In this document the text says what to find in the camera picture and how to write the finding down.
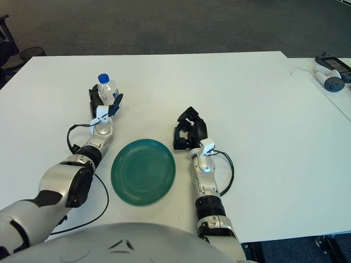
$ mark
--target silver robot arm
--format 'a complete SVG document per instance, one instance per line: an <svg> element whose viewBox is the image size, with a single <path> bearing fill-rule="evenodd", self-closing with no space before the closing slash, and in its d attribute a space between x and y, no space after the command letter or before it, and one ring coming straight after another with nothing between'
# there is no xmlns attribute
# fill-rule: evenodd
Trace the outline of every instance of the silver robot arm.
<svg viewBox="0 0 351 263"><path fill-rule="evenodd" d="M93 135L76 154L47 170L36 198L0 211L0 260L44 242L72 208L87 200L95 170L114 137L111 118L93 128Z"/></svg>
<svg viewBox="0 0 351 263"><path fill-rule="evenodd" d="M194 202L197 213L199 237L231 256L234 260L245 261L245 253L237 240L230 219L226 216L220 193L214 179L215 166L211 155L214 142L200 141L200 148L192 149L189 158L193 160Z"/></svg>

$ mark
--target gray carpet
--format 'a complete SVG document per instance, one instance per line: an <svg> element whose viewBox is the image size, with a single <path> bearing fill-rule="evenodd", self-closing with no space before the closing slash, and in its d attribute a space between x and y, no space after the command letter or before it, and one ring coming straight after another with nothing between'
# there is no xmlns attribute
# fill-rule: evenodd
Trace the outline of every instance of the gray carpet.
<svg viewBox="0 0 351 263"><path fill-rule="evenodd" d="M0 0L21 50L48 55L281 50L351 57L351 7L336 0Z"/></svg>

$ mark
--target white table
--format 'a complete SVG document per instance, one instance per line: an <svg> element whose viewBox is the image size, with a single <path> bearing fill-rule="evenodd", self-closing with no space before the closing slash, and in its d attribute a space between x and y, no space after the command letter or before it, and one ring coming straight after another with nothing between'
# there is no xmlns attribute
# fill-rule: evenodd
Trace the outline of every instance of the white table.
<svg viewBox="0 0 351 263"><path fill-rule="evenodd" d="M0 208L35 197L45 171L70 154L67 129L90 121L88 88L103 72L124 98L97 169L111 202L94 224L143 221L196 233L191 162L172 149L177 118L193 106L235 164L222 200L241 242L351 230L351 123L308 79L290 76L281 52L33 58L0 91ZM81 128L71 141L88 137ZM134 207L114 193L110 169L119 150L141 138L165 144L177 173L162 200ZM221 157L214 161L223 189L230 170ZM106 199L98 180L89 196L57 230L100 214Z"/></svg>

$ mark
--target black joint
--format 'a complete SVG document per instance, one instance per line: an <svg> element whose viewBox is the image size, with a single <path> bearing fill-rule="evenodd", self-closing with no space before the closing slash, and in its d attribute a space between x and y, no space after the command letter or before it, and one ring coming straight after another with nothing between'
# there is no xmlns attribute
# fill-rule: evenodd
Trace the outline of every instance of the black joint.
<svg viewBox="0 0 351 263"><path fill-rule="evenodd" d="M65 215L61 220L60 222L57 224L58 225L61 225L63 222L65 222L66 220L68 219L67 215Z"/></svg>
<svg viewBox="0 0 351 263"><path fill-rule="evenodd" d="M202 223L197 232L200 238L204 238L204 236L224 236L235 238L233 231L229 228L209 228L207 222Z"/></svg>
<svg viewBox="0 0 351 263"><path fill-rule="evenodd" d="M57 204L62 198L60 193L51 190L42 190L39 192L36 198L26 199L24 201L32 202L38 207L46 207L48 205Z"/></svg>
<svg viewBox="0 0 351 263"><path fill-rule="evenodd" d="M93 175L94 173L85 167L77 172L68 192L66 207L77 208L85 203L88 198Z"/></svg>
<svg viewBox="0 0 351 263"><path fill-rule="evenodd" d="M217 196L203 196L196 200L197 219L200 220L207 216L225 216L222 201Z"/></svg>
<svg viewBox="0 0 351 263"><path fill-rule="evenodd" d="M98 167L99 163L101 162L101 159L103 158L99 149L91 145L83 146L76 152L76 154L84 155L90 158L95 164L96 168Z"/></svg>
<svg viewBox="0 0 351 263"><path fill-rule="evenodd" d="M23 240L23 244L20 247L13 250L13 253L16 253L16 252L21 251L21 250L26 249L26 248L29 248L29 238L28 238L26 231L23 229L23 227L14 220L12 220L10 222L10 224L17 230L17 232L20 234L20 236Z"/></svg>
<svg viewBox="0 0 351 263"><path fill-rule="evenodd" d="M88 168L90 171L92 171L92 173L94 172L94 167L91 162L80 163L80 162L64 161L64 162L61 162L60 164L71 165L71 166L82 166L82 167Z"/></svg>
<svg viewBox="0 0 351 263"><path fill-rule="evenodd" d="M9 251L7 251L7 249L5 247L0 247L0 260L6 258L9 255L10 255L10 253L9 253Z"/></svg>

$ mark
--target white bracket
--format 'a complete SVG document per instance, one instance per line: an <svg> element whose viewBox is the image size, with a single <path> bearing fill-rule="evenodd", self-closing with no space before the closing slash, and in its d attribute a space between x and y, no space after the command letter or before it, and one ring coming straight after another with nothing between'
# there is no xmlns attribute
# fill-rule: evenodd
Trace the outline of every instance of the white bracket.
<svg viewBox="0 0 351 263"><path fill-rule="evenodd" d="M97 117L95 119L92 119L90 122L90 133L94 133L94 124L98 123L107 123L109 122L109 107L108 106L98 106L97 108Z"/></svg>

